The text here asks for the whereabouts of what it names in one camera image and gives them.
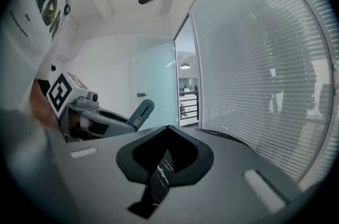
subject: door handle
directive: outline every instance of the door handle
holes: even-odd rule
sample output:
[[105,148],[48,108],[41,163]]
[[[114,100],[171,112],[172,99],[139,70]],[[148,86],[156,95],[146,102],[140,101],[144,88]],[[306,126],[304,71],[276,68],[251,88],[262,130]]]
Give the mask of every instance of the door handle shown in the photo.
[[137,94],[137,97],[141,98],[141,97],[146,97],[147,94],[146,93],[138,93]]

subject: white wall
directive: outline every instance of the white wall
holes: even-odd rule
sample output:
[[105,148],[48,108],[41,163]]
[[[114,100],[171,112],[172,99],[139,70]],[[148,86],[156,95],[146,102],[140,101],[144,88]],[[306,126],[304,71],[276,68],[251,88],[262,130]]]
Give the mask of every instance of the white wall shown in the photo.
[[133,68],[137,38],[112,36],[82,42],[67,70],[99,94],[100,106],[129,117],[135,110]]
[[63,28],[56,34],[55,40],[58,41],[56,47],[56,54],[59,59],[63,61],[69,61],[72,58],[73,46],[70,44],[73,42],[76,36],[76,30],[71,21],[64,24]]
[[49,74],[48,81],[51,85],[55,82],[55,80],[60,76],[61,72],[63,72],[63,70],[65,69],[65,62],[56,56],[53,57],[52,64],[56,66],[56,70],[51,71],[51,73]]

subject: glass door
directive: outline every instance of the glass door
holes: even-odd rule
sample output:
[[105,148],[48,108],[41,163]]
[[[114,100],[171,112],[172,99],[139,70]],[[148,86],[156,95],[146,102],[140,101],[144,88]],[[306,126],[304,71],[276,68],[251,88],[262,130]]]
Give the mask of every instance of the glass door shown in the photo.
[[179,84],[179,125],[196,127],[199,123],[200,69],[190,17],[178,33],[175,47]]
[[141,127],[145,130],[164,125],[178,125],[177,81],[174,41],[138,38],[136,64],[136,106],[144,99],[155,108]]

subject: ceiling light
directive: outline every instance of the ceiling light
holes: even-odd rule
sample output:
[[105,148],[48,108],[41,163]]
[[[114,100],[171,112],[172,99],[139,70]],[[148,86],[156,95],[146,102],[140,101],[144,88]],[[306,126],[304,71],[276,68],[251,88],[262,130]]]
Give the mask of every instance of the ceiling light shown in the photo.
[[181,68],[181,69],[190,69],[191,66],[190,66],[189,64],[187,64],[187,63],[184,63],[184,64],[181,65],[180,68]]

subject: hand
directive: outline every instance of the hand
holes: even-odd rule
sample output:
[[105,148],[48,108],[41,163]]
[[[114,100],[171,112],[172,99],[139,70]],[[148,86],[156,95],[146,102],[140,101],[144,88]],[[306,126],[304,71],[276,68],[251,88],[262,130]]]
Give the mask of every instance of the hand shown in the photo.
[[33,82],[32,91],[30,95],[30,109],[34,118],[47,127],[58,130],[58,120],[52,109],[52,106],[43,95],[37,81]]

